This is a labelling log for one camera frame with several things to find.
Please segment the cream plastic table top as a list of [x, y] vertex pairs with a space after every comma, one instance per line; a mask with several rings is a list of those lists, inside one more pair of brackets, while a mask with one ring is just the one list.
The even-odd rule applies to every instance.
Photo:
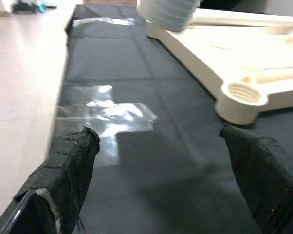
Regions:
[[146, 28], [216, 99], [222, 119], [247, 125], [261, 112], [293, 107], [293, 27]]

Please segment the clear tape patch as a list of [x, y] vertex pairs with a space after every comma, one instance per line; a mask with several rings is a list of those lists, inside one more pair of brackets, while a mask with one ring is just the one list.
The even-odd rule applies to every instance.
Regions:
[[54, 135], [80, 132], [88, 127], [98, 133], [100, 152], [95, 167], [119, 164], [116, 135], [152, 131], [157, 115], [143, 103], [116, 103], [113, 87], [68, 87], [62, 91]]

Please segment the black tablecloth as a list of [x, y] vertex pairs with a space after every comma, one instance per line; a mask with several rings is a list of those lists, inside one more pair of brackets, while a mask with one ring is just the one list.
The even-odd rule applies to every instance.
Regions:
[[[60, 98], [68, 87], [111, 85], [114, 102], [157, 115], [152, 131], [116, 135], [119, 164], [93, 166], [72, 234], [262, 234], [220, 136], [238, 126], [217, 116], [215, 99], [147, 36], [135, 9], [79, 4], [66, 34]], [[293, 107], [238, 128], [272, 137], [293, 158]]]

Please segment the white plastic table leg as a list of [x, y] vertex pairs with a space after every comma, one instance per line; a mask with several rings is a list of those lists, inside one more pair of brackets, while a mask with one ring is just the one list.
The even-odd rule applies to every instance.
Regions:
[[193, 13], [191, 24], [293, 27], [293, 17], [198, 8]]
[[190, 22], [203, 0], [137, 0], [137, 12], [145, 20], [172, 32]]

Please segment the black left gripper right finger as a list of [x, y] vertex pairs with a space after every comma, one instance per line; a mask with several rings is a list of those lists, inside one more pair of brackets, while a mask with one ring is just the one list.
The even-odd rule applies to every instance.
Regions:
[[293, 158], [270, 136], [225, 125], [220, 136], [262, 234], [293, 234]]

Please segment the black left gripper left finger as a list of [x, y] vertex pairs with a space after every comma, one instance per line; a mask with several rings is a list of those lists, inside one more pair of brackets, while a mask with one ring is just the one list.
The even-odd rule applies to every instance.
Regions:
[[1, 215], [0, 234], [72, 234], [99, 151], [99, 136], [88, 127], [58, 137]]

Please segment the teal plastic scoop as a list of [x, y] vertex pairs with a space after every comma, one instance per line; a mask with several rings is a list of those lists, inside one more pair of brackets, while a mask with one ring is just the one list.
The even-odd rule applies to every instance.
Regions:
[[49, 9], [57, 9], [58, 5], [55, 0], [36, 0], [37, 10], [40, 13], [44, 13]]

